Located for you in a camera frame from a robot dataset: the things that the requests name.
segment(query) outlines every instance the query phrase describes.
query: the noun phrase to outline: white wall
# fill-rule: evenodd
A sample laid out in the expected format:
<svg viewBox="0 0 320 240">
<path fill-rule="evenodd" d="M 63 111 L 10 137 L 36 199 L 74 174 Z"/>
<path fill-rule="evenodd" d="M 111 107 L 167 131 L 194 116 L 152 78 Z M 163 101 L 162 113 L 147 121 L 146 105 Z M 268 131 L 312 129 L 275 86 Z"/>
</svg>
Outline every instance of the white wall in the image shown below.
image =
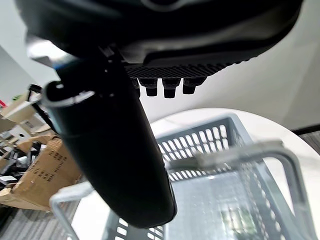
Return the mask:
<svg viewBox="0 0 320 240">
<path fill-rule="evenodd" d="M 17 12 L 13 0 L 0 0 L 0 46 L 30 75 L 26 81 L 44 85 L 56 80 L 53 69 L 28 59 L 26 27 Z M 146 97 L 142 87 L 148 119 L 153 122 L 184 110 L 218 107 L 255 113 L 289 129 L 320 123 L 319 12 L 319 0 L 305 0 L 296 26 L 282 42 L 209 77 L 194 95 L 182 95 L 179 86 L 175 99 L 164 99 L 159 81 L 158 96 Z"/>
<path fill-rule="evenodd" d="M 35 81 L 0 47 L 0 100 L 10 103 Z"/>
</svg>

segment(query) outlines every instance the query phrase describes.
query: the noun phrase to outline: gray plastic basket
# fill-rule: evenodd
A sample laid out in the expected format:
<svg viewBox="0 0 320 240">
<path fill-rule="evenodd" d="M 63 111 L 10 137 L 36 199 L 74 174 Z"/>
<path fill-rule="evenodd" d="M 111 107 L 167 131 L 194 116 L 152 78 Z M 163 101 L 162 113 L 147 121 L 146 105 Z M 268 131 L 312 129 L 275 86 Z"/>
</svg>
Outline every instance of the gray plastic basket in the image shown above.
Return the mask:
<svg viewBox="0 0 320 240">
<path fill-rule="evenodd" d="M 163 160 L 171 163 L 192 158 L 199 152 L 211 154 L 252 144 L 234 114 L 159 137 L 157 142 Z M 304 216 L 306 221 L 292 214 L 262 157 L 254 161 L 240 159 L 237 167 L 225 164 L 211 170 L 169 171 L 169 178 L 178 207 L 172 222 L 156 228 L 137 229 L 112 212 L 102 239 L 317 239 L 308 208 Z M 308 232 L 300 228 L 301 222 L 307 221 L 307 225 L 312 225 Z"/>
</svg>

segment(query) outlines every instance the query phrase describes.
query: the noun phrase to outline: plastic ribbed bottom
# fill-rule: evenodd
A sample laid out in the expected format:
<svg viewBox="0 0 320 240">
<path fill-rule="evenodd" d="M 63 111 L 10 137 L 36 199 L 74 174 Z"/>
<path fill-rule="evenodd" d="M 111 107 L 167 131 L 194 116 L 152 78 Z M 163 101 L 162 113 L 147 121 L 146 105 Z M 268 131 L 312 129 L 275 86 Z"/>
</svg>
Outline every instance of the plastic ribbed bottom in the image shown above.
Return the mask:
<svg viewBox="0 0 320 240">
<path fill-rule="evenodd" d="M 239 174 L 175 182 L 178 206 L 165 226 L 166 240 L 260 240 L 253 212 Z"/>
</svg>

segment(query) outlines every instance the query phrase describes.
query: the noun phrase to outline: white tabletop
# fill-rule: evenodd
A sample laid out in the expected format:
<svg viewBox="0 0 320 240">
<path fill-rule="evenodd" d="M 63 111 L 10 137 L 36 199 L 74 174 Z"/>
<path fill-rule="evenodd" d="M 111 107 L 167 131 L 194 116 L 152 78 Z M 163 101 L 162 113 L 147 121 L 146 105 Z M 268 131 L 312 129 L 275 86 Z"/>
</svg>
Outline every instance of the white tabletop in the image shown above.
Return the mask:
<svg viewBox="0 0 320 240">
<path fill-rule="evenodd" d="M 228 113 L 237 114 L 255 142 L 280 139 L 286 148 L 298 156 L 314 225 L 318 236 L 320 236 L 320 193 L 318 190 L 318 183 L 320 183 L 320 156 L 307 143 L 288 129 L 252 113 L 223 108 L 202 108 L 176 113 L 152 123 L 151 128 L 157 137 Z M 292 209 L 288 185 L 280 162 L 268 160 L 266 164 Z M 80 240 L 89 238 L 91 240 L 100 240 L 109 211 L 110 209 L 107 204 L 96 192 L 83 198 L 72 221 L 72 226 Z"/>
</svg>

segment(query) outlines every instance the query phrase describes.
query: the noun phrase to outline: clutter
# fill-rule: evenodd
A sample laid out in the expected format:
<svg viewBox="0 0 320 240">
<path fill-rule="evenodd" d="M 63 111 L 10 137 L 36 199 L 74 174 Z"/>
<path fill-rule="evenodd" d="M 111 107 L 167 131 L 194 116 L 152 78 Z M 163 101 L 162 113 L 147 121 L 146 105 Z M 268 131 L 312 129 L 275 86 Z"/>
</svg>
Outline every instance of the clutter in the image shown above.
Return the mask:
<svg viewBox="0 0 320 240">
<path fill-rule="evenodd" d="M 4 186 L 16 182 L 18 182 L 18 179 L 16 179 L 14 176 L 0 176 L 0 183 Z"/>
<path fill-rule="evenodd" d="M 44 124 L 44 121 L 37 113 L 19 123 L 25 131 L 31 134 L 41 128 Z"/>
<path fill-rule="evenodd" d="M 16 125 L 12 128 L 9 133 L 19 140 L 25 141 L 26 139 L 31 137 L 31 133 L 26 131 L 22 126 Z"/>
<path fill-rule="evenodd" d="M 18 100 L 13 101 L 7 107 L 5 107 L 0 113 L 5 119 L 8 119 L 15 123 L 21 123 L 31 118 L 36 111 L 32 107 L 30 102 L 27 102 L 28 94 L 25 93 Z"/>
<path fill-rule="evenodd" d="M 50 197 L 80 176 L 58 136 L 31 137 L 0 158 L 0 204 L 50 211 Z"/>
<path fill-rule="evenodd" d="M 38 85 L 35 85 L 35 84 L 31 84 L 29 86 L 29 89 L 28 89 L 28 97 L 27 97 L 27 101 L 28 102 L 32 102 L 32 98 L 31 96 L 33 95 L 33 93 L 36 93 L 36 94 L 41 94 L 42 92 L 42 87 L 41 86 L 38 86 Z M 46 113 L 43 109 L 42 109 L 42 105 L 41 105 L 41 101 L 40 101 L 40 98 L 38 98 L 36 101 L 34 101 L 34 98 L 33 98 L 33 103 L 32 103 L 32 106 L 34 108 L 34 110 L 37 112 L 37 115 L 39 115 L 41 117 L 41 119 L 46 123 L 46 125 L 51 128 L 55 133 L 57 132 L 52 121 L 50 120 L 49 116 L 48 116 L 48 113 Z"/>
<path fill-rule="evenodd" d="M 12 129 L 16 125 L 16 123 L 8 119 L 2 119 L 1 114 L 2 112 L 0 112 L 0 133 L 3 133 Z"/>
</svg>

